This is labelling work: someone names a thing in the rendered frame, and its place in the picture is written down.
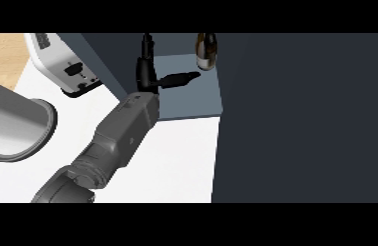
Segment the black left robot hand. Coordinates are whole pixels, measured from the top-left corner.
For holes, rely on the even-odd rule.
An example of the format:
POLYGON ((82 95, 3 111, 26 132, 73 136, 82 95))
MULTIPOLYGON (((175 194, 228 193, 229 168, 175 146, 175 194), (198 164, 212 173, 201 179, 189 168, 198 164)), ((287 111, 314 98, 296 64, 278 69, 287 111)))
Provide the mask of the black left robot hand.
POLYGON ((154 66, 154 46, 153 36, 150 33, 145 33, 142 38, 142 56, 138 58, 136 64, 138 90, 158 94, 158 88, 167 89, 187 86, 201 76, 201 73, 197 71, 176 73, 158 78, 154 66))

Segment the grey open cabinet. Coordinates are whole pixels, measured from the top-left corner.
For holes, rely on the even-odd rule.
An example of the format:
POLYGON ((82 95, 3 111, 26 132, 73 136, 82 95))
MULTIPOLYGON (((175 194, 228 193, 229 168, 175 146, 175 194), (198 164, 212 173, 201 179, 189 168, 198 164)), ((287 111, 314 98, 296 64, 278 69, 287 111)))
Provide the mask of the grey open cabinet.
MULTIPOLYGON (((138 91, 136 63, 142 33, 60 33, 61 40, 99 77, 119 100, 138 91)), ((195 33, 153 33, 157 76, 198 71, 187 86, 160 90, 160 120, 220 116, 223 112, 218 69, 197 66, 195 33)))

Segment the dark wine bottle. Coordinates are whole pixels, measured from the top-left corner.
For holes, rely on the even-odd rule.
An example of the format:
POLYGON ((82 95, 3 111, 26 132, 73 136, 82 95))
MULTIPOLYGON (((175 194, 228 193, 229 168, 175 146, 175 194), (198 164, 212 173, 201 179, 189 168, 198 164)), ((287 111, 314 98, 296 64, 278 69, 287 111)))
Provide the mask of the dark wine bottle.
POLYGON ((197 65, 204 71, 216 66, 218 59, 218 38, 215 33, 200 33, 195 44, 197 65))

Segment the dark grey cabinet door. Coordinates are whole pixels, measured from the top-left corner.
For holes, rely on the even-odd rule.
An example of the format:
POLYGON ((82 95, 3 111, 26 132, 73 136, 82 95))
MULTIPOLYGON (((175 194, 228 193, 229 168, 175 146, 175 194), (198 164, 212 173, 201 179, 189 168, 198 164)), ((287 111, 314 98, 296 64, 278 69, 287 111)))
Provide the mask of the dark grey cabinet door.
POLYGON ((378 202, 378 34, 218 37, 216 202, 378 202))

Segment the white toaster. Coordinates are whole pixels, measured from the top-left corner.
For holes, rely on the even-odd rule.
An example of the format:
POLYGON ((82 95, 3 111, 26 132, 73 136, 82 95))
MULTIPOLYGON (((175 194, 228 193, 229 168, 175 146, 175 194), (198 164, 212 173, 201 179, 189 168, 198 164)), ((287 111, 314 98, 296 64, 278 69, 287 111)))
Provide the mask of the white toaster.
POLYGON ((57 33, 26 33, 24 38, 37 70, 68 97, 80 97, 102 85, 101 79, 57 33))

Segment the grey round appliance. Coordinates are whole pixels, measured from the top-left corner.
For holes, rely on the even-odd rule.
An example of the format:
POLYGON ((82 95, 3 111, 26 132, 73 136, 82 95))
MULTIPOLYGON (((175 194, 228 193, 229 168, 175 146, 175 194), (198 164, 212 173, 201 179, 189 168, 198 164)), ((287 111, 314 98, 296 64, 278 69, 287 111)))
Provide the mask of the grey round appliance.
POLYGON ((55 106, 0 85, 0 162, 31 157, 48 144, 57 125, 55 106))

